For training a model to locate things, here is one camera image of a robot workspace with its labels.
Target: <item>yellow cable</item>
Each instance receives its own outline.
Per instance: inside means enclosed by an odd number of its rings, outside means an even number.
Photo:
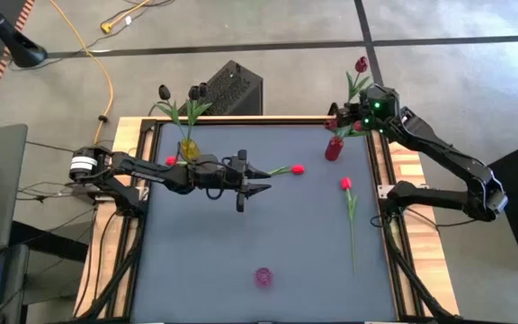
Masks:
[[[142,3],[134,6],[133,8],[129,9],[128,11],[126,11],[125,13],[122,13],[120,14],[117,18],[115,18],[114,21],[112,22],[104,22],[101,24],[101,30],[104,32],[104,33],[109,33],[111,30],[112,30],[112,26],[118,22],[121,21],[121,19],[123,19],[123,17],[125,17],[126,15],[128,14],[131,14],[133,13],[134,11],[138,10],[140,7],[142,7],[143,5],[146,5],[149,1],[151,0],[144,0]]]
[[[107,79],[107,84],[109,85],[109,102],[107,103],[107,108],[105,108],[105,111],[103,112],[103,116],[107,116],[107,114],[109,113],[110,109],[112,108],[112,104],[113,104],[113,84],[112,84],[112,79],[109,77],[109,73],[107,73],[107,70],[105,69],[103,64],[101,64],[99,59],[97,59],[95,56],[93,56],[93,54],[91,54],[89,52],[89,50],[85,46],[85,43],[81,39],[81,36],[79,35],[79,32],[77,32],[77,29],[75,28],[73,23],[71,23],[71,21],[69,21],[69,18],[67,18],[67,16],[65,16],[65,14],[61,10],[61,8],[59,8],[58,4],[56,4],[55,1],[53,1],[53,0],[50,0],[50,2],[55,7],[55,9],[58,10],[58,12],[61,14],[63,19],[65,19],[65,21],[69,25],[69,27],[71,27],[71,30],[77,36],[77,39],[81,43],[81,47],[85,51],[85,54],[87,54],[88,57],[93,59],[95,61],[95,63],[97,63],[97,65],[99,65],[99,67],[101,68],[103,73],[105,74],[105,78]],[[101,133],[101,127],[103,126],[103,123],[104,123],[104,121],[99,121],[99,126],[97,127],[97,132],[95,133],[94,144],[97,144],[97,141],[99,139],[99,134]]]

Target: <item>yellow vase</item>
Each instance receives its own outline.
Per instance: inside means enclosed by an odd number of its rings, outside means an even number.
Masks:
[[[187,139],[181,140],[181,152],[190,161],[201,156],[201,151],[193,139],[189,139],[189,141]]]

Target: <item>concrete floor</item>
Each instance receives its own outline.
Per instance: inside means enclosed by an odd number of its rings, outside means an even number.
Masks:
[[[99,22],[127,6],[122,1],[59,0],[87,42],[103,36]],[[363,1],[374,40],[421,40],[518,35],[518,1]],[[49,52],[78,50],[75,36],[46,0],[37,0],[24,32]],[[177,0],[149,9],[96,50],[141,50],[252,43],[362,41],[352,0]],[[491,163],[518,148],[518,42],[377,47],[386,86],[402,104],[431,123],[443,139]],[[264,78],[266,114],[322,114],[346,96],[344,71],[365,48],[286,49],[101,58],[115,101],[102,139],[112,140],[121,116],[145,115],[168,85],[182,101],[189,85],[207,80],[233,59]],[[102,72],[87,58],[66,59],[40,70],[6,71],[0,83],[0,126],[23,122],[28,139],[76,149],[91,144],[96,117],[107,103]],[[67,181],[70,154],[28,146],[22,185]],[[461,183],[424,158],[432,187]],[[18,202],[15,218],[43,229],[87,208],[77,199]],[[462,221],[436,211],[441,223]],[[76,237],[87,220],[66,230]],[[518,322],[518,248],[505,219],[442,229],[442,243],[460,313],[468,319]],[[55,259],[38,256],[33,268]],[[47,281],[65,283],[80,266],[62,264]],[[42,295],[49,293],[40,285]],[[72,301],[30,307],[30,323],[65,320]]]

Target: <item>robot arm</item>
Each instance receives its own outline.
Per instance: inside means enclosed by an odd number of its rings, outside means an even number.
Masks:
[[[365,130],[379,131],[389,142],[424,152],[467,184],[467,192],[453,192],[419,189],[401,181],[388,193],[394,208],[421,203],[460,210],[479,221],[493,221],[505,208],[507,196],[493,171],[439,139],[433,128],[409,108],[400,108],[394,89],[373,85],[361,92],[359,103],[348,103],[341,109],[332,106],[331,113],[336,114],[339,126],[361,121]]]
[[[202,155],[190,163],[161,166],[131,157],[123,152],[111,152],[103,147],[88,147],[77,150],[71,160],[69,178],[78,184],[92,184],[113,197],[118,212],[125,216],[140,216],[146,206],[138,196],[138,189],[127,187],[115,178],[118,175],[136,176],[163,184],[178,194],[188,194],[195,188],[208,191],[210,199],[218,199],[223,191],[237,192],[237,211],[244,210],[245,199],[263,190],[269,184],[249,184],[247,179],[271,177],[256,170],[246,162],[246,151],[239,150],[235,157],[225,157],[218,162],[213,155]],[[210,196],[209,189],[219,190]]]

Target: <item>red vase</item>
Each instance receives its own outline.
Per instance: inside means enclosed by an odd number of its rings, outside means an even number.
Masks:
[[[329,140],[327,149],[325,150],[325,158],[329,161],[335,161],[339,158],[339,154],[343,149],[343,139],[339,136],[334,136]]]

